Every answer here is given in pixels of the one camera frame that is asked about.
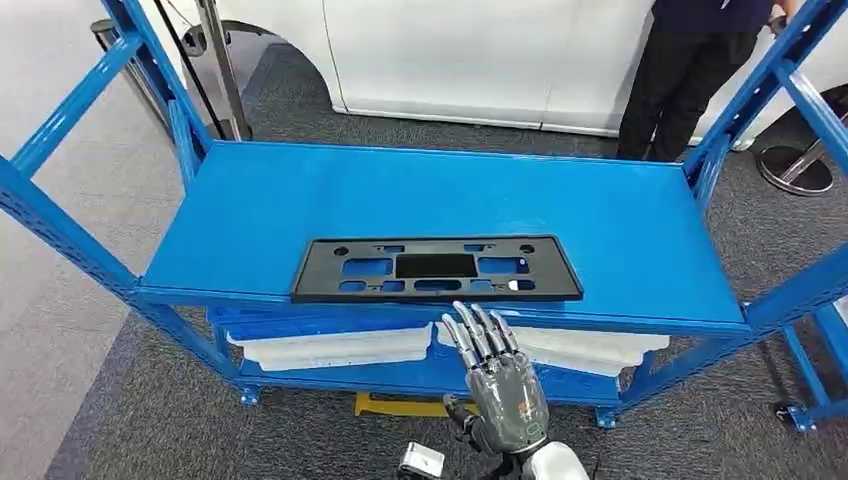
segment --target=car door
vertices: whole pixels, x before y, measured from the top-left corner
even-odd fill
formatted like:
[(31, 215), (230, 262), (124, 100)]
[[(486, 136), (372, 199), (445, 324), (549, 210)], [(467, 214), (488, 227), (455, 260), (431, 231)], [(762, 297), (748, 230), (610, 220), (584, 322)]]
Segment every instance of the car door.
[(621, 123), (654, 0), (579, 0), (568, 18), (544, 130), (608, 135)]
[(351, 113), (538, 128), (577, 0), (325, 0)]

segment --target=lower shelf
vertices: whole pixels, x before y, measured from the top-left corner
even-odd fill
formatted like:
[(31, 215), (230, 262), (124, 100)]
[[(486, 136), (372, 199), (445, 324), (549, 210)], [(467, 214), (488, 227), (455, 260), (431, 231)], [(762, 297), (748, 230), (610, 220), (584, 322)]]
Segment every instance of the lower shelf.
[[(245, 360), (241, 373), (241, 381), (266, 386), (433, 397), (469, 395), (456, 351), (443, 346), (432, 347), (421, 361), (350, 367), (265, 372), (259, 364)], [(551, 403), (597, 407), (620, 403), (616, 378), (545, 365), (536, 365), (536, 373)]]

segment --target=yellow object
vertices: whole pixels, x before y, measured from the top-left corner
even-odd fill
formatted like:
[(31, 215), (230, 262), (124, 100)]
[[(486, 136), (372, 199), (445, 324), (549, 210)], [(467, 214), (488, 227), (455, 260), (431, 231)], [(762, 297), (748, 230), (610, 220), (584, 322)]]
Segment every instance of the yellow object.
[[(470, 412), (480, 413), (477, 405), (466, 403)], [(441, 402), (408, 402), (404, 400), (374, 400), (368, 392), (358, 392), (353, 407), (357, 417), (362, 412), (382, 413), (399, 417), (447, 417)]]

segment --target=black pants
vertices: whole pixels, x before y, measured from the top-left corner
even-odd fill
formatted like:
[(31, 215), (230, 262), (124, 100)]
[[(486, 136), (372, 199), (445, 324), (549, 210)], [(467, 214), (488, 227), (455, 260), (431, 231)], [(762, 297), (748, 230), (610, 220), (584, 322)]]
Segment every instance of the black pants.
[(757, 32), (698, 34), (651, 29), (621, 119), (618, 158), (673, 162), (710, 98), (754, 51)]

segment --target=gray carpet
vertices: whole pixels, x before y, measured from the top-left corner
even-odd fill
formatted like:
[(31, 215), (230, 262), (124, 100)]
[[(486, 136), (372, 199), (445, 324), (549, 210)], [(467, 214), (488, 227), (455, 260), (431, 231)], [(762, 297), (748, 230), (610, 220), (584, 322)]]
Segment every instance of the gray carpet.
[[(614, 148), (590, 137), (335, 114), (318, 73), (286, 45), (266, 51), (244, 96), (264, 139), (579, 156)], [(763, 141), (808, 139), (789, 115)], [(734, 288), (751, 299), (848, 239), (846, 214), (841, 181), (824, 197), (793, 197), (767, 185), (742, 153), (727, 162), (709, 224)], [(203, 328), (202, 312), (185, 313)], [(802, 336), (825, 378), (836, 379), (816, 334)], [(674, 339), (664, 355), (693, 341)], [(772, 338), (627, 413), (612, 431), (594, 427), (590, 409), (554, 408), (552, 433), (596, 479), (848, 478), (848, 421), (803, 436), (771, 413), (773, 402), (807, 395)], [(492, 463), (454, 442), (446, 420), (354, 417), (349, 394), (271, 389), (259, 408), (237, 400), (131, 315), (47, 477), (391, 478), (410, 440), (445, 452), (448, 478)]]

